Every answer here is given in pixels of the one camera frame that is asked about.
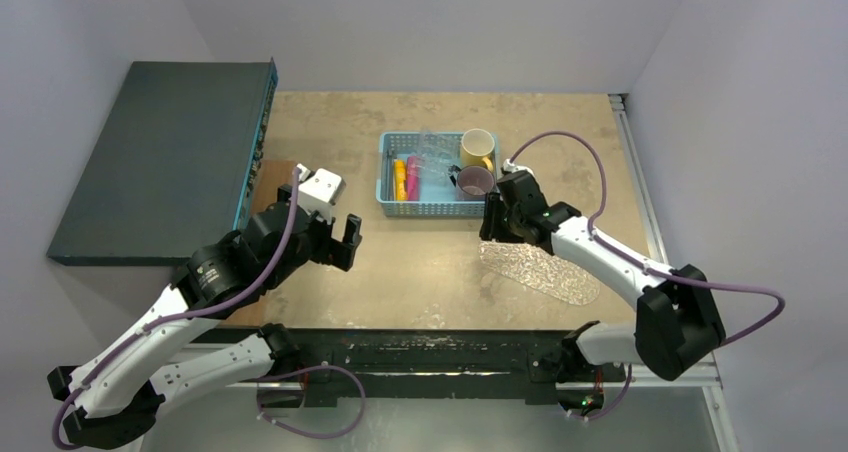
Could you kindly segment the clear textured oval tray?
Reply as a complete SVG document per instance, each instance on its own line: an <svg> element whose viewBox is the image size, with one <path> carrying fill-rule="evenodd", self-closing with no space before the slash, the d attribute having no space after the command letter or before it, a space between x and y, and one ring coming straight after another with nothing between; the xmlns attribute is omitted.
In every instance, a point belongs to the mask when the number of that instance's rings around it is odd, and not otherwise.
<svg viewBox="0 0 848 452"><path fill-rule="evenodd" d="M538 247L481 242L479 254L493 272L567 304L585 306L600 295L600 282L588 272Z"/></svg>

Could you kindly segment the purple translucent mug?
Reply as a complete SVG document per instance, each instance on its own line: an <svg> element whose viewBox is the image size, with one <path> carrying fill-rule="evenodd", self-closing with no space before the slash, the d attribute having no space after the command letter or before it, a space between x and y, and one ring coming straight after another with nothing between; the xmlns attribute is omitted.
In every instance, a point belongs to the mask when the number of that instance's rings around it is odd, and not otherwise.
<svg viewBox="0 0 848 452"><path fill-rule="evenodd" d="M483 201L495 187L494 175L483 166L452 166L449 178L458 201Z"/></svg>

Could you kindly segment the yellow mug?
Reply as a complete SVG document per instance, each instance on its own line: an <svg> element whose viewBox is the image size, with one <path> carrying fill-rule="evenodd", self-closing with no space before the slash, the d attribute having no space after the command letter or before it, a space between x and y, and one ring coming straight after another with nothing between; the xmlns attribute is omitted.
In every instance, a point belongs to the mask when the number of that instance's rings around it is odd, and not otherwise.
<svg viewBox="0 0 848 452"><path fill-rule="evenodd" d="M487 130L473 128L465 131L460 139L460 166L480 166L493 173L495 148L495 137Z"/></svg>

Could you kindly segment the pink toothpaste tube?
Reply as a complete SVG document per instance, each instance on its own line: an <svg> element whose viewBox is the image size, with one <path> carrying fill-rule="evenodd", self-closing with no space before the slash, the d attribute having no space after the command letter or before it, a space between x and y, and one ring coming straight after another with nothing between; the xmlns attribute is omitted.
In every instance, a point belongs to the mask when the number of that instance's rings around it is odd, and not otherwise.
<svg viewBox="0 0 848 452"><path fill-rule="evenodd" d="M410 155L406 160L406 194L407 200L418 202L421 197L421 158Z"/></svg>

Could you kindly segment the light blue perforated basket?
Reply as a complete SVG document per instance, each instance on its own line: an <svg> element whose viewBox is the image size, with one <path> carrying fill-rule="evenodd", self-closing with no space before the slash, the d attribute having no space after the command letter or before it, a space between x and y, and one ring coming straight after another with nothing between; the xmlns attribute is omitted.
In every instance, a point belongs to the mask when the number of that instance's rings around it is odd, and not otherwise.
<svg viewBox="0 0 848 452"><path fill-rule="evenodd" d="M427 183L421 178L421 197L418 202L399 202L393 199L387 202L383 198L384 153L387 148L393 152L393 161L406 162L410 155L416 156L419 132L389 131L379 138L378 178L376 181L376 199L387 217L415 218L475 218L483 215L484 201L458 201L454 195L454 186Z"/></svg>

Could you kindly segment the clear plastic packaging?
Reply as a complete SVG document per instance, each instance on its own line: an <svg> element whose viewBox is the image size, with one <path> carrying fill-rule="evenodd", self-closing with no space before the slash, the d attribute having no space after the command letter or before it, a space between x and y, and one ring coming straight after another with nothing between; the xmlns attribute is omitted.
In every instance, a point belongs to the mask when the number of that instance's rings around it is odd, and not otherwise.
<svg viewBox="0 0 848 452"><path fill-rule="evenodd" d="M453 170L459 166L461 135L455 132L436 132L421 129L418 133L416 157L423 181L449 185Z"/></svg>

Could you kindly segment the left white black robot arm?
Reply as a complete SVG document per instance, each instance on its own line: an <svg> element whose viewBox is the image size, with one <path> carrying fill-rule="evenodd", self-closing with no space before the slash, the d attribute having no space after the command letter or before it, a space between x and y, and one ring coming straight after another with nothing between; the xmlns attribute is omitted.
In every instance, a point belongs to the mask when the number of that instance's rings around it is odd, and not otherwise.
<svg viewBox="0 0 848 452"><path fill-rule="evenodd" d="M169 411L238 382L270 382L331 372L311 364L291 332L267 324L245 339L176 363L182 347L255 303L308 263L348 271L362 241L349 215L341 239L333 222L292 199L254 215L246 227L198 249L146 313L103 352L47 377L60 408L51 438L64 451L113 450L144 436Z"/></svg>

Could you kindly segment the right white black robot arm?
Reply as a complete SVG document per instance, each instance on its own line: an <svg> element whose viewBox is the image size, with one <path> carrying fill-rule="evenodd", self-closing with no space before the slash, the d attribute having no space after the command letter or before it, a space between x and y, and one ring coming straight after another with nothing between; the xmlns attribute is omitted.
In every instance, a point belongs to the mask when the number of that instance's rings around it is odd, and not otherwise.
<svg viewBox="0 0 848 452"><path fill-rule="evenodd" d="M502 177L487 193L480 237L527 244L572 263L621 297L633 324L591 321L561 342L559 370L584 379L599 366L641 364L673 381L727 337L711 286L692 265L675 269L635 253L593 227L564 202L550 204L526 171Z"/></svg>

